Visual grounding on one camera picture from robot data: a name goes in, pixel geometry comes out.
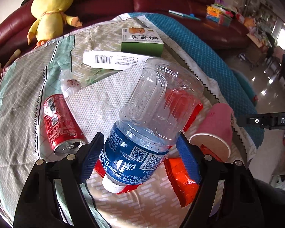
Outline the dark red leather sofa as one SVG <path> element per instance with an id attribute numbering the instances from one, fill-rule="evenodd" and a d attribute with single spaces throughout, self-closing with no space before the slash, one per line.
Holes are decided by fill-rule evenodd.
<path id="1" fill-rule="evenodd" d="M 169 10 L 194 14 L 199 21 L 173 15 L 215 52 L 245 49 L 248 47 L 248 29 L 233 20 L 230 26 L 219 25 L 206 19 L 207 6 L 215 0 L 74 0 L 67 14 L 78 16 L 83 26 L 108 21 L 130 12 L 154 12 L 169 15 Z M 32 0 L 14 11 L 0 24 L 0 62 L 6 63 L 15 50 L 28 52 L 35 47 L 36 40 L 27 43 L 27 33 L 35 21 L 31 15 Z"/>

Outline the red plastic bag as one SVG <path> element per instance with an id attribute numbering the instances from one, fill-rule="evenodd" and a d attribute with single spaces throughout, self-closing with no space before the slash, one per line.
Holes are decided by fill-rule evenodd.
<path id="1" fill-rule="evenodd" d="M 199 104 L 193 94 L 169 89 L 150 107 L 144 107 L 143 116 L 116 121 L 99 156 L 105 171 L 103 187 L 118 194 L 127 186 L 147 182 L 185 126 L 192 123 Z"/>

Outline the white paper towel sheet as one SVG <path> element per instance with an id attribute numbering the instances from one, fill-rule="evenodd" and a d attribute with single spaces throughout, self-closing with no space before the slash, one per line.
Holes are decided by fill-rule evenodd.
<path id="1" fill-rule="evenodd" d="M 66 98 L 66 103 L 84 136 L 91 142 L 97 132 L 108 137 L 119 111 L 131 95 L 143 64 L 132 66 L 89 85 Z"/>

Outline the teal round trash bin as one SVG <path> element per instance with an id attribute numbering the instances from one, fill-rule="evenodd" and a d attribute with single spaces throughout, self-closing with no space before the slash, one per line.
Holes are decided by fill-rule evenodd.
<path id="1" fill-rule="evenodd" d="M 252 102 L 254 107 L 257 106 L 258 103 L 258 97 L 253 89 L 253 86 L 251 85 L 249 79 L 241 72 L 238 70 L 231 68 L 231 71 L 235 75 L 236 79 L 238 80 L 240 86 L 244 90 L 244 92 L 247 94 L 249 97 L 249 100 Z"/>

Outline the yellow chick plush toy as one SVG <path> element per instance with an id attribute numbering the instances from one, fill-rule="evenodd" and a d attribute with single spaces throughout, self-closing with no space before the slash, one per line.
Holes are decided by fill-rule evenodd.
<path id="1" fill-rule="evenodd" d="M 36 46 L 42 46 L 49 40 L 63 35 L 64 26 L 81 27 L 78 17 L 66 15 L 74 0 L 33 0 L 31 14 L 36 18 L 27 33 L 28 44 L 37 40 Z"/>

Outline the red soda can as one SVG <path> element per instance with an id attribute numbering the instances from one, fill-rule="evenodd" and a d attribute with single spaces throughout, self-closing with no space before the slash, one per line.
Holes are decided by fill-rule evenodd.
<path id="1" fill-rule="evenodd" d="M 86 143 L 62 94 L 54 94 L 45 100 L 44 123 L 51 149 L 57 156 L 76 153 Z"/>

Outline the pink paper cup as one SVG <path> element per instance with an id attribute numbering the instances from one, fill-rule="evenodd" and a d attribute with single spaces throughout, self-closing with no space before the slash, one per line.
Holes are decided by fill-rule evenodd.
<path id="1" fill-rule="evenodd" d="M 234 112 L 228 104 L 216 103 L 199 125 L 189 142 L 206 146 L 220 160 L 226 162 L 231 155 Z"/>

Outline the patterned quilted table cloth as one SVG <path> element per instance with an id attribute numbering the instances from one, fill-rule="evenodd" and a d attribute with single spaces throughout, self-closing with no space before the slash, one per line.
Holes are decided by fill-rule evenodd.
<path id="1" fill-rule="evenodd" d="M 88 104 L 97 70 L 83 74 L 79 70 L 83 52 L 88 49 L 120 51 L 122 27 L 141 26 L 156 29 L 165 46 L 162 57 L 172 63 L 183 61 L 213 95 L 203 97 L 203 110 L 185 133 L 189 138 L 204 120 L 214 102 L 229 104 L 236 118 L 257 114 L 250 98 L 227 64 L 202 40 L 182 24 L 157 13 L 122 14 L 115 19 L 80 29 L 54 40 L 39 50 L 27 53 L 14 62 L 0 83 L 0 211 L 10 224 L 29 173 L 38 158 L 47 162 L 60 160 L 47 140 L 43 122 L 43 103 L 52 94 L 61 93 L 60 70 L 71 68 L 82 83 L 89 85 L 74 98 L 68 98 L 80 128 L 92 140 L 92 111 Z M 124 194 L 111 194 L 101 185 L 101 176 L 93 171 L 87 180 L 92 197 L 84 189 L 88 205 L 101 227 L 179 227 L 189 206 L 181 208 L 168 181 L 163 164 L 150 180 Z"/>

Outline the teal book on sofa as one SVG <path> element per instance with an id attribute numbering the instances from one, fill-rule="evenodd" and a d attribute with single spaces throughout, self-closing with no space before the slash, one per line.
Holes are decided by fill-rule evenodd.
<path id="1" fill-rule="evenodd" d="M 185 17 L 185 18 L 188 18 L 188 19 L 191 19 L 191 20 L 195 20 L 195 21 L 201 21 L 201 19 L 195 17 L 194 14 L 184 14 L 184 13 L 176 12 L 176 11 L 173 11 L 173 10 L 168 10 L 168 12 L 169 12 L 170 14 L 178 15 L 178 16 L 180 16 L 180 17 Z"/>

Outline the green white food box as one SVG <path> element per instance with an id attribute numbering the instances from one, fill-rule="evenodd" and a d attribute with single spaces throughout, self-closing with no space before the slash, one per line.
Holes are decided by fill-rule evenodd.
<path id="1" fill-rule="evenodd" d="M 156 30 L 135 27 L 122 29 L 122 52 L 161 57 L 163 48 L 164 43 Z"/>

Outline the crumpled clear plastic wrapper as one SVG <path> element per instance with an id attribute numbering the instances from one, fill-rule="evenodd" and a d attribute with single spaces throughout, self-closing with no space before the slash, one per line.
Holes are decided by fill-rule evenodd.
<path id="1" fill-rule="evenodd" d="M 61 91 L 64 98 L 74 95 L 82 88 L 81 83 L 75 79 L 72 72 L 68 69 L 61 70 L 59 80 L 61 82 Z"/>

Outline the clear plastic water bottle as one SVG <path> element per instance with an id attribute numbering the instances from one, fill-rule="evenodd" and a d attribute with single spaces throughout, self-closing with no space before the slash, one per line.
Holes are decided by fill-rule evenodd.
<path id="1" fill-rule="evenodd" d="M 117 194 L 147 182 L 177 142 L 203 91 L 191 71 L 149 58 L 100 153 L 103 187 Z"/>

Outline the long white medicine box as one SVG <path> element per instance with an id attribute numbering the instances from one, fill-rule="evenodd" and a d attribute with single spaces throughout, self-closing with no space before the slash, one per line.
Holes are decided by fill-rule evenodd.
<path id="1" fill-rule="evenodd" d="M 126 70 L 144 64 L 151 56 L 116 51 L 83 52 L 83 64 L 106 70 Z"/>

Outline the colourful toy box stack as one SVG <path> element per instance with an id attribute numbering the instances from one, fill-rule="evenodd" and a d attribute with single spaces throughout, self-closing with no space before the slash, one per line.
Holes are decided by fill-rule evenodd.
<path id="1" fill-rule="evenodd" d="M 226 9 L 222 5 L 211 4 L 210 6 L 207 5 L 206 18 L 219 25 L 229 27 L 234 18 L 234 14 L 231 10 Z"/>

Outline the orange snack wrapper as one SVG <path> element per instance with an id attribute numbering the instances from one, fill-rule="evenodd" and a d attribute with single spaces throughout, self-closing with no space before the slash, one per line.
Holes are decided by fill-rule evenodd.
<path id="1" fill-rule="evenodd" d="M 164 166 L 181 208 L 188 206 L 195 199 L 199 184 L 189 177 L 180 153 L 176 153 L 176 148 L 170 151 L 169 156 L 164 160 Z"/>

